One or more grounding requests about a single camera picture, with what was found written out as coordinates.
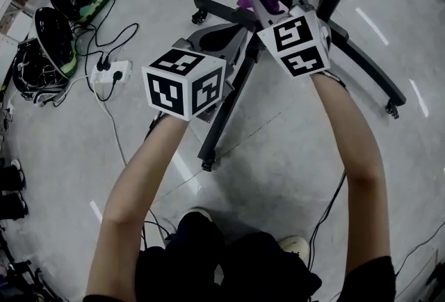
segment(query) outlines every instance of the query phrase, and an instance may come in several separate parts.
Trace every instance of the caster wheel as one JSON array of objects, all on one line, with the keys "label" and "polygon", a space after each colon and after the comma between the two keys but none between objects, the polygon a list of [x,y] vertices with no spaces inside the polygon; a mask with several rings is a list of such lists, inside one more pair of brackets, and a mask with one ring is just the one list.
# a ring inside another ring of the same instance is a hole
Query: caster wheel
[{"label": "caster wheel", "polygon": [[212,152],[212,154],[210,155],[209,159],[205,159],[202,160],[202,170],[206,171],[206,172],[211,172],[211,168],[213,166],[213,164],[215,163],[215,150]]},{"label": "caster wheel", "polygon": [[386,105],[385,109],[389,115],[394,117],[394,119],[399,118],[397,106],[392,102],[392,100],[388,100],[388,104]]},{"label": "caster wheel", "polygon": [[195,25],[202,24],[207,18],[207,14],[208,12],[206,10],[199,9],[195,14],[193,14],[192,23]]}]

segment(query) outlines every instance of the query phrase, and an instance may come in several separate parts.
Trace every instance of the black pants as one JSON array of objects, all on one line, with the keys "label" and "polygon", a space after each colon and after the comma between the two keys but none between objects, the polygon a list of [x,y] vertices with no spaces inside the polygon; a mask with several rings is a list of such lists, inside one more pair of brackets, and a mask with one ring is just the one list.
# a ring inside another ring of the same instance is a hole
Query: black pants
[{"label": "black pants", "polygon": [[[213,282],[218,264],[224,272],[221,286]],[[320,286],[299,256],[285,253],[270,234],[254,233],[225,246],[215,223],[200,213],[183,217],[165,249],[141,252],[136,267],[139,302],[154,297],[307,301]]]},{"label": "black pants", "polygon": [[20,219],[26,215],[22,200],[17,193],[2,194],[2,191],[21,191],[24,181],[15,166],[0,168],[0,220]]}]

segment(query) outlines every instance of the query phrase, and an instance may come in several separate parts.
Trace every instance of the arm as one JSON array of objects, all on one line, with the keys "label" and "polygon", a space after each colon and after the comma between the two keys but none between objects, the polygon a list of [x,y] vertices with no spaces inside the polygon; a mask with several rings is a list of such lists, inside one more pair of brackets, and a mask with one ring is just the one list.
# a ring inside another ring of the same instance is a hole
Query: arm
[{"label": "arm", "polygon": [[390,255],[385,172],[374,135],[349,93],[322,74],[312,76],[312,81],[348,178],[348,274],[365,262]]},{"label": "arm", "polygon": [[165,116],[118,178],[108,202],[86,294],[135,302],[140,232],[187,122]]}]

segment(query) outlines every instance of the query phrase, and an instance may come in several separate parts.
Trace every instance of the white shoe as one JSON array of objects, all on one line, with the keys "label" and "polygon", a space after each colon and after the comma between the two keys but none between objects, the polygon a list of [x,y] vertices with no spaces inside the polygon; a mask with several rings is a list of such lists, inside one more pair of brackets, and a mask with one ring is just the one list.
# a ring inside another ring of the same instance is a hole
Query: white shoe
[{"label": "white shoe", "polygon": [[192,209],[190,209],[190,210],[188,210],[187,212],[185,212],[184,214],[182,214],[182,217],[181,217],[181,219],[179,220],[179,221],[181,221],[182,219],[183,219],[183,217],[185,217],[188,213],[194,213],[194,212],[196,212],[196,213],[201,213],[203,216],[205,216],[207,219],[209,219],[210,221],[212,221],[211,220],[211,217],[210,217],[210,214],[207,212],[207,211],[205,211],[205,210],[203,210],[203,209],[201,209],[201,208],[192,208]]},{"label": "white shoe", "polygon": [[19,171],[20,174],[20,181],[23,182],[23,179],[25,178],[23,172],[22,172],[22,165],[20,164],[20,161],[15,159],[11,161],[11,166],[15,166],[16,169]]},{"label": "white shoe", "polygon": [[286,253],[298,254],[300,259],[303,260],[305,264],[307,263],[307,258],[309,257],[309,244],[306,239],[296,235],[287,237],[286,239],[281,240],[280,248]]}]

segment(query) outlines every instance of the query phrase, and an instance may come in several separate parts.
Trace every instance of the person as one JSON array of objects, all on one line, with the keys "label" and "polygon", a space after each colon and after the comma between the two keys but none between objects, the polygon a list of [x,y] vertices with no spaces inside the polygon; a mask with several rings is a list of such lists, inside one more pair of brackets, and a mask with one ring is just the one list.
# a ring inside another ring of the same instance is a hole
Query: person
[{"label": "person", "polygon": [[[348,254],[338,301],[393,301],[387,190],[378,144],[338,81],[322,74],[312,80],[348,178]],[[164,116],[120,175],[106,203],[84,301],[308,301],[321,280],[303,262],[307,243],[292,237],[280,246],[271,235],[257,232],[225,246],[201,209],[185,214],[165,249],[140,252],[143,222],[187,124]],[[214,283],[218,264],[224,273],[221,285]]]}]

